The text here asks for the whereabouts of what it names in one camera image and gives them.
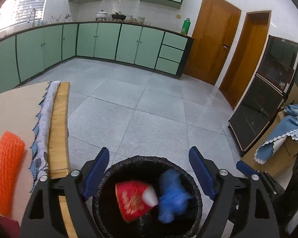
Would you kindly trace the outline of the blue plastic bag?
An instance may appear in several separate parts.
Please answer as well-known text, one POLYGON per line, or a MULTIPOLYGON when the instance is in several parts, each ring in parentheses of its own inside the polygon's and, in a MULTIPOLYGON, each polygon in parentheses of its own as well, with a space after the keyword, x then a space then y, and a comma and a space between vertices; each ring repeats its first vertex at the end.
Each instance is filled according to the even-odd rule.
POLYGON ((182 215, 193 199, 180 182, 180 173, 176 169, 168 169, 160 177, 159 221, 171 223, 177 215, 182 215))

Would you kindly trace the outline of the red paper cup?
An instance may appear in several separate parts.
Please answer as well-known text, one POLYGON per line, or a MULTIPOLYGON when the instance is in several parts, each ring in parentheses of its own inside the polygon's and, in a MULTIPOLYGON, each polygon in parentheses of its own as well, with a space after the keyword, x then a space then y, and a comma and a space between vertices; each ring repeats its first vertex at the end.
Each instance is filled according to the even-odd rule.
POLYGON ((138 220, 159 204, 154 188, 137 180, 117 183, 115 193, 120 213, 127 223, 138 220))

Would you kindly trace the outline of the orange spiky sponge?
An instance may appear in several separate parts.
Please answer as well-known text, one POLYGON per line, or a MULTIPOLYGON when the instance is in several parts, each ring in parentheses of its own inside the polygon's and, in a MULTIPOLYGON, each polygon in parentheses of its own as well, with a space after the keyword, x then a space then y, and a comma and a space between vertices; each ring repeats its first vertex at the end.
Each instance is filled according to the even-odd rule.
POLYGON ((17 176, 25 153, 25 143, 16 134, 4 132, 0 139, 0 215, 10 217, 17 176))

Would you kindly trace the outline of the black trash bin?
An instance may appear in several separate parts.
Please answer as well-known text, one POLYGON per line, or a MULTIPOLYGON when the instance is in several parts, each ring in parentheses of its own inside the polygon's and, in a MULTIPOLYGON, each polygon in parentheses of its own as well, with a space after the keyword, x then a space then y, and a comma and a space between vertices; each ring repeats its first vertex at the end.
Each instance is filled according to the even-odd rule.
POLYGON ((92 213, 104 237, 193 237, 202 199, 193 177, 178 165, 133 156, 105 171, 92 213))

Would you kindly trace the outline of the green lower kitchen cabinets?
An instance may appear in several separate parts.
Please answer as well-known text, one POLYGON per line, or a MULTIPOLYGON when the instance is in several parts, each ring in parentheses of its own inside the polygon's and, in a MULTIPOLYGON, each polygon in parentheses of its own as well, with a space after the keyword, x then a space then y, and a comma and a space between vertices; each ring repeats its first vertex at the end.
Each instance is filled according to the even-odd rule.
POLYGON ((0 38, 0 93, 72 58, 119 62, 180 78, 193 38, 123 22, 58 23, 0 38))

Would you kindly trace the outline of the cardboard box on floor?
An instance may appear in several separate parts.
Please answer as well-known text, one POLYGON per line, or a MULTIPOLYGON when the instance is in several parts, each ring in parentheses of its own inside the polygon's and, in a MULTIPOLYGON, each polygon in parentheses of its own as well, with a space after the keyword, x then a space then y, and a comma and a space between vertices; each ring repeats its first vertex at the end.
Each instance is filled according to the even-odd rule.
POLYGON ((279 177, 294 164, 298 152, 298 141, 291 136, 284 136, 272 143, 269 141, 269 135, 276 129, 277 125, 286 117, 286 113, 281 111, 277 114, 273 124, 263 134, 263 136, 253 145, 253 147, 241 158, 254 170, 266 171, 272 177, 279 177), (264 145, 268 149, 269 158, 256 161, 257 152, 264 145))

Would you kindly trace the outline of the black glass cabinet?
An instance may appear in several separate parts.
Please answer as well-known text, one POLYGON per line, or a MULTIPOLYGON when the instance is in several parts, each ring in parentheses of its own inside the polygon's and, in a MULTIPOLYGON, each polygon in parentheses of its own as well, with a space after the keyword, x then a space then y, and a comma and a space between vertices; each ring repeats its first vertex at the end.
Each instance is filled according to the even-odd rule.
POLYGON ((298 68, 298 42, 269 35, 253 81, 228 121, 246 154, 272 124, 286 102, 298 68))

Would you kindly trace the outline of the blue cloth on box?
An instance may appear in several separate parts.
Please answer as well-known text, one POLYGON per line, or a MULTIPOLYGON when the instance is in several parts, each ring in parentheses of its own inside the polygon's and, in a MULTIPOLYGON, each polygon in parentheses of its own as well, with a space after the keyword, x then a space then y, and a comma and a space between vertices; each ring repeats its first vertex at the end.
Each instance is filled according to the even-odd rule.
POLYGON ((298 104, 288 105, 284 108, 286 116, 277 124, 275 129, 267 137, 266 141, 256 149, 254 161, 265 164, 287 138, 298 143, 298 104))

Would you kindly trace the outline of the beige tablecloth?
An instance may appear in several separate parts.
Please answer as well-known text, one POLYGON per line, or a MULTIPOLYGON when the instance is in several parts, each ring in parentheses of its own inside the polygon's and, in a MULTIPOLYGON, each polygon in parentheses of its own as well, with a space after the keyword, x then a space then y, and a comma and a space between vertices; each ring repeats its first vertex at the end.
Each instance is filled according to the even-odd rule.
POLYGON ((4 132, 16 134, 25 143, 25 153, 16 180, 11 216, 20 223, 39 176, 33 158, 47 149, 54 99, 60 81, 42 82, 0 94, 0 139, 4 132))

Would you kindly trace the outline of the wooden door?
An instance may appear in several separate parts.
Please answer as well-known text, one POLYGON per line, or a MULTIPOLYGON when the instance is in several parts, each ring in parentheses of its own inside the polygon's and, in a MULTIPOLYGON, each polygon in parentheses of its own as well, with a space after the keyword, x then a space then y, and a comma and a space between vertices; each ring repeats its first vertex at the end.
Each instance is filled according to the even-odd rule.
POLYGON ((220 91, 236 108, 255 72, 268 36, 271 11, 248 12, 220 91))
POLYGON ((227 59, 241 10, 225 0, 203 0, 184 73, 215 85, 227 59))

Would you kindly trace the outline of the green bottle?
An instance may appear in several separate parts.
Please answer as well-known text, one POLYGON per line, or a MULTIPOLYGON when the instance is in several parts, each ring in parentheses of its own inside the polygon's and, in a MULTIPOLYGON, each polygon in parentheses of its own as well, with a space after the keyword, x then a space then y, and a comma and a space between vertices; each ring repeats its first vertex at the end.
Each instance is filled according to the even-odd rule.
POLYGON ((189 18, 185 19, 181 28, 182 35, 188 35, 190 25, 191 25, 190 19, 189 18))

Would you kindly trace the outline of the white pot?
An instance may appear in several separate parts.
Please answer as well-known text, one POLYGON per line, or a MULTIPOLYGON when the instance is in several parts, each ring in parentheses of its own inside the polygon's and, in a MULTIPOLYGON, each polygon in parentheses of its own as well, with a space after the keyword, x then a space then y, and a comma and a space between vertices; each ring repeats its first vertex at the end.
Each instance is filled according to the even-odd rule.
POLYGON ((107 20, 107 12, 105 12, 104 10, 101 10, 99 12, 96 13, 96 17, 95 17, 96 21, 106 21, 107 20))

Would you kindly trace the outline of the black wok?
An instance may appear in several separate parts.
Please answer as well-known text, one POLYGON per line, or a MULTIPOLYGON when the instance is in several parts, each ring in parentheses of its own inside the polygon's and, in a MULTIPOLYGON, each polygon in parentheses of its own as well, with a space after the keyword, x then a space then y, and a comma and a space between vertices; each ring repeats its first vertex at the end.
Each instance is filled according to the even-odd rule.
POLYGON ((115 12, 111 14, 111 18, 115 21, 124 21, 126 19, 126 15, 122 14, 121 12, 115 12))

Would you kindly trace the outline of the faucet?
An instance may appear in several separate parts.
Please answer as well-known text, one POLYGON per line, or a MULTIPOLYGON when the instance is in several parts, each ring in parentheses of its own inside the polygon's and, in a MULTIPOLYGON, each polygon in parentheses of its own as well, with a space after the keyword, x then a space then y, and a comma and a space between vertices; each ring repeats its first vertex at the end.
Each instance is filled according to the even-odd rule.
POLYGON ((30 12, 27 23, 32 23, 32 27, 35 27, 35 20, 36 20, 36 9, 33 8, 30 12))

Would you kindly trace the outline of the window with blinds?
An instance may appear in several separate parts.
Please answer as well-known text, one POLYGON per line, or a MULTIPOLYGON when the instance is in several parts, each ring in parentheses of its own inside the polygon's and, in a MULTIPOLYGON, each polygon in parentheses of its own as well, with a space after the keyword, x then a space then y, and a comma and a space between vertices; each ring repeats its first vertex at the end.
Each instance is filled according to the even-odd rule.
POLYGON ((43 18, 46 0, 6 0, 0 8, 0 31, 27 23, 30 12, 36 9, 36 20, 43 18))

